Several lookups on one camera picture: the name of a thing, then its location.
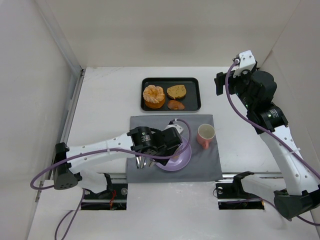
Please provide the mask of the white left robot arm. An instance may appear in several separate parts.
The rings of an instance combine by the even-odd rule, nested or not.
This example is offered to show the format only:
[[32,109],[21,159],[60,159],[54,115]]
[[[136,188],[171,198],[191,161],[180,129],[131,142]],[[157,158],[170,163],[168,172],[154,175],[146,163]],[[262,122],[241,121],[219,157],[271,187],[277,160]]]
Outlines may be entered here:
[[68,147],[61,142],[55,145],[53,187],[66,190],[79,185],[99,194],[112,190],[107,173],[90,171],[90,167],[113,160],[145,157],[166,165],[174,156],[181,154],[183,128],[170,123],[164,130],[136,127],[129,132],[94,144]]

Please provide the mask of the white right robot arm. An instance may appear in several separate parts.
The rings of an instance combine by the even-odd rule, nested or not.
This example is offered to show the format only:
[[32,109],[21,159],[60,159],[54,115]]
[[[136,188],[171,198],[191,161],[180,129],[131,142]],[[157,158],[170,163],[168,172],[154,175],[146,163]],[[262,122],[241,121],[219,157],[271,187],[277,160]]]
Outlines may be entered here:
[[320,175],[302,158],[283,111],[272,100],[277,90],[274,77],[265,71],[248,69],[239,75],[219,72],[214,79],[216,94],[237,95],[247,110],[243,117],[269,148],[285,187],[276,190],[267,179],[246,171],[233,177],[232,191],[237,198],[273,201],[287,220],[320,205]]

